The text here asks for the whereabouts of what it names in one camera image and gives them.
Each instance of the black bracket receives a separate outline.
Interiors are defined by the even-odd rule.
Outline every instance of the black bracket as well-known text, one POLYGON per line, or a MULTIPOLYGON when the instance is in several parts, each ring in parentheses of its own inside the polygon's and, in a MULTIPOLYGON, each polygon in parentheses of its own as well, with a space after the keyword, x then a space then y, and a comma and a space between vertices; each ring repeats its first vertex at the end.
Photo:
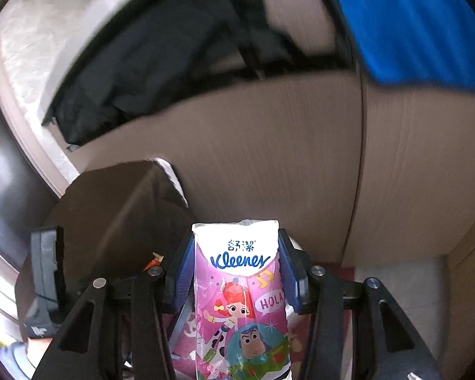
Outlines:
MULTIPOLYGON (((300 380, 341 379, 345 309, 352 310, 354 380, 442 379, 421 336, 378 279, 337 278, 296 250, 283 229, 279 253, 287 301, 295 312, 312 316, 300 380)), ((54 336, 33 380, 121 380, 130 350, 136 380, 174 380, 168 335, 176 336, 191 310, 191 232, 164 261, 135 278, 94 280, 54 336), (122 350, 127 344, 124 310, 130 317, 127 353, 122 350), (177 314, 168 335, 162 313, 177 314)))

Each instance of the wrapper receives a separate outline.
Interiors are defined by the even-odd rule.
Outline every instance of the wrapper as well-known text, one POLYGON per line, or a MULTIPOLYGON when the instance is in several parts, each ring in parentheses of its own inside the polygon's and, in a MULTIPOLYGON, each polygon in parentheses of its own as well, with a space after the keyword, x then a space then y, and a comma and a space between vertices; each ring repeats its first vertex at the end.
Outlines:
POLYGON ((289 373, 277 221, 194 224, 198 380, 289 373))

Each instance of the screw head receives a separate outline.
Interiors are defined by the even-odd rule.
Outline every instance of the screw head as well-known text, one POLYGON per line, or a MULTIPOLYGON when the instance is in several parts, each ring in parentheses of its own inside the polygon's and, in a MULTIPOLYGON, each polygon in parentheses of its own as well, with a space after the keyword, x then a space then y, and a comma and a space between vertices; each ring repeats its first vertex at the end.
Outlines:
POLYGON ((98 279, 95 279, 95 280, 93 281, 93 287, 95 287, 96 289, 101 289, 101 288, 104 287, 106 284, 107 284, 106 279, 104 279, 104 278, 102 278, 102 277, 99 277, 98 279))
POLYGON ((372 289, 377 289, 380 287, 380 281, 375 279, 374 277, 370 277, 367 281, 366 284, 371 287, 372 289))
POLYGON ((326 269, 323 268, 321 265, 314 265, 312 267, 312 274, 317 276, 323 276, 326 273, 326 269))
POLYGON ((155 277, 155 276, 159 276, 160 274, 162 274, 162 271, 163 271, 163 270, 162 270, 162 268, 161 268, 159 265, 154 265, 153 267, 150 267, 150 268, 148 269, 148 274, 149 274, 150 276, 155 277))

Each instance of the brown cardboard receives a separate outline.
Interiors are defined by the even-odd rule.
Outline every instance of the brown cardboard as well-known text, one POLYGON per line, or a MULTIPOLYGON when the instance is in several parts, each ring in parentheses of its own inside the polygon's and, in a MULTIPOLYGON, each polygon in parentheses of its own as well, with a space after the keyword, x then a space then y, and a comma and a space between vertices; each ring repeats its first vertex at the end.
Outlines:
POLYGON ((334 22, 322 0, 264 0, 271 27, 286 32, 305 53, 335 51, 334 22))
POLYGON ((450 272, 450 323, 445 380, 456 380, 475 358, 475 249, 450 272))
POLYGON ((364 87, 362 177, 343 264, 447 254, 475 221, 475 95, 364 87))
POLYGON ((82 147, 87 169, 162 157, 201 222, 277 219, 314 260, 337 262, 361 152, 352 72, 291 75, 191 98, 82 147))
POLYGON ((472 250, 475 249, 475 222, 470 227, 461 241, 454 247, 448 255, 448 265, 450 269, 461 263, 472 250))

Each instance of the kleenex logo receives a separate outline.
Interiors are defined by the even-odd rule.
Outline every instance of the kleenex logo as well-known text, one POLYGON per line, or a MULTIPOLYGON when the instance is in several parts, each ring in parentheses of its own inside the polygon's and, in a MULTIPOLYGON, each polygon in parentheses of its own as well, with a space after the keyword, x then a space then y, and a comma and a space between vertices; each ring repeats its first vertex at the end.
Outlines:
POLYGON ((264 265, 267 263, 267 260, 269 260, 271 256, 267 256, 266 259, 264 259, 264 256, 230 256, 229 252, 224 251, 223 254, 218 254, 216 256, 216 260, 213 256, 210 257, 211 264, 213 264, 213 267, 216 267, 217 269, 226 269, 229 267, 236 268, 236 267, 241 267, 241 266, 252 266, 252 267, 258 267, 262 268, 264 265))

